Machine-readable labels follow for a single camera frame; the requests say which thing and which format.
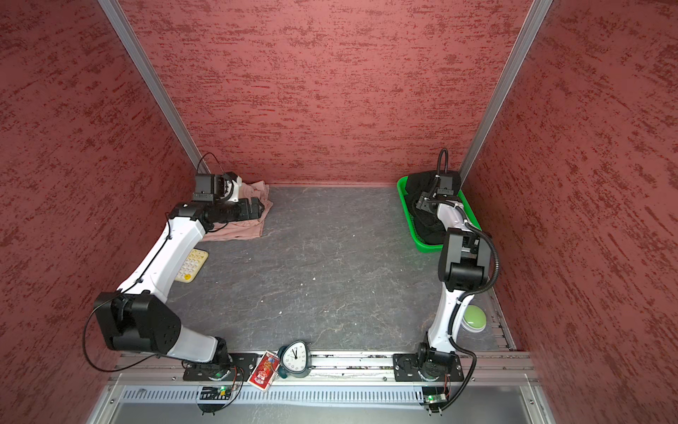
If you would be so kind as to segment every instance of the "green round object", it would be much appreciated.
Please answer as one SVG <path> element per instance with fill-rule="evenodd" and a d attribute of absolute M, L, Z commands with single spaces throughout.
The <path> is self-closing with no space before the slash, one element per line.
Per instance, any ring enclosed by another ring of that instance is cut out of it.
<path fill-rule="evenodd" d="M 473 330 L 483 330 L 487 325 L 485 312 L 476 305 L 469 305 L 464 312 L 464 323 Z"/>

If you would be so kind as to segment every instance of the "tag on card box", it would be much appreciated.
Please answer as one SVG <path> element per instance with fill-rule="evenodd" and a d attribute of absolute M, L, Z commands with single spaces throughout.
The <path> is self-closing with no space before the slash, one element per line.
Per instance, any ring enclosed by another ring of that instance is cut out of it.
<path fill-rule="evenodd" d="M 280 358 L 266 351 L 259 361 L 259 365 L 256 366 L 252 375 L 247 379 L 247 382 L 257 389 L 266 391 L 271 386 L 279 366 Z"/>

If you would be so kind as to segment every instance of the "alarm clock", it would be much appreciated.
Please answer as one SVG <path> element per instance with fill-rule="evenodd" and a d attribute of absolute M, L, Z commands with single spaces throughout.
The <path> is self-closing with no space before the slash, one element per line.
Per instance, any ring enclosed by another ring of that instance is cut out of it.
<path fill-rule="evenodd" d="M 305 377 L 311 371 L 311 354 L 308 346 L 302 341 L 296 341 L 287 346 L 283 352 L 280 365 L 285 368 L 288 375 L 293 377 Z"/>

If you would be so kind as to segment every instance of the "gray stone floor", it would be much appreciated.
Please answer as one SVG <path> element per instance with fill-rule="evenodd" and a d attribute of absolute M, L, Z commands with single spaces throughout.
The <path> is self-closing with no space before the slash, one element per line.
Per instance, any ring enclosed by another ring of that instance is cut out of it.
<path fill-rule="evenodd" d="M 210 257 L 167 304 L 182 323 L 230 350 L 302 339 L 312 349 L 413 350 L 440 299 L 438 254 L 417 251 L 392 189 L 273 187 L 260 239 L 203 242 Z M 473 302 L 490 315 L 486 294 Z M 460 331 L 497 350 L 488 325 Z"/>

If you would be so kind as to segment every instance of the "aluminum frame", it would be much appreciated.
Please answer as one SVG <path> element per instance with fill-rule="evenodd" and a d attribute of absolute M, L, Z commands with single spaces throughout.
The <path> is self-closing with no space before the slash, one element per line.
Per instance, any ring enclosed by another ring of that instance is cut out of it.
<path fill-rule="evenodd" d="M 492 128 L 494 120 L 499 114 L 502 104 L 504 104 L 506 96 L 509 94 L 508 92 L 513 85 L 513 81 L 515 80 L 516 75 L 518 75 L 521 65 L 525 61 L 525 57 L 532 46 L 534 37 L 537 35 L 542 22 L 544 22 L 544 18 L 551 7 L 552 1 L 553 0 L 534 0 L 530 6 L 530 10 L 527 12 L 525 22 L 520 28 L 520 33 L 518 33 L 518 37 L 513 44 L 511 54 L 508 55 L 508 60 L 504 65 L 501 76 L 499 76 L 499 81 L 497 81 L 497 86 L 492 93 L 490 102 L 487 104 L 483 118 L 480 121 L 480 125 L 478 125 L 478 130 L 473 136 L 471 145 L 459 168 L 459 174 L 462 177 L 462 187 L 468 177 L 468 173 L 471 172 L 476 157 L 485 143 L 485 139 Z"/>
<path fill-rule="evenodd" d="M 511 336 L 509 325 L 507 324 L 506 318 L 504 317 L 504 312 L 502 311 L 502 307 L 501 304 L 499 303 L 499 299 L 497 298 L 497 294 L 494 291 L 494 287 L 490 288 L 488 292 L 490 294 L 490 303 L 492 304 L 494 315 L 497 317 L 497 320 L 499 321 L 500 329 L 502 335 L 504 336 L 504 339 L 506 340 L 508 350 L 510 351 L 518 350 L 518 346 L 515 344 L 513 336 Z"/>
<path fill-rule="evenodd" d="M 127 53 L 130 58 L 132 58 L 132 62 L 134 62 L 136 68 L 146 82 L 148 89 L 151 91 L 153 97 L 155 97 L 155 101 L 158 103 L 158 106 L 160 106 L 163 114 L 165 114 L 169 126 L 172 127 L 174 134 L 176 134 L 179 142 L 181 142 L 181 145 L 184 147 L 188 158 L 193 163 L 193 166 L 197 166 L 201 157 L 200 151 L 195 145 L 191 133 L 188 132 L 184 122 L 181 120 L 179 111 L 176 110 L 174 103 L 172 103 L 170 95 L 160 82 L 160 78 L 155 72 L 148 56 L 146 56 L 139 39 L 134 34 L 134 30 L 129 24 L 120 3 L 118 3 L 117 0 L 98 1 L 101 8 L 104 10 L 106 17 L 108 17 L 108 20 L 111 22 L 113 29 L 115 29 L 116 34 L 118 34 L 120 41 L 122 41 L 125 46 Z M 203 162 L 200 166 L 200 172 L 209 174 L 209 166 Z"/>
<path fill-rule="evenodd" d="M 263 356 L 264 351 L 240 351 Z M 318 390 L 322 387 L 371 387 L 414 388 L 440 386 L 443 383 L 398 382 L 393 374 L 393 354 L 404 351 L 312 351 L 313 369 L 303 379 L 277 379 L 274 387 L 298 387 Z M 136 362 L 142 355 L 125 353 L 117 367 Z M 544 417 L 550 415 L 548 404 L 540 390 L 540 381 L 534 371 L 529 352 L 483 351 L 477 352 L 478 363 L 469 385 L 518 386 L 525 398 L 525 406 L 534 424 L 554 424 Z M 462 367 L 468 369 L 471 358 L 461 357 Z M 205 381 L 183 381 L 184 369 L 178 360 L 171 358 L 150 359 L 137 367 L 112 373 L 108 385 L 93 411 L 88 424 L 110 423 L 126 387 L 196 387 L 210 385 Z"/>

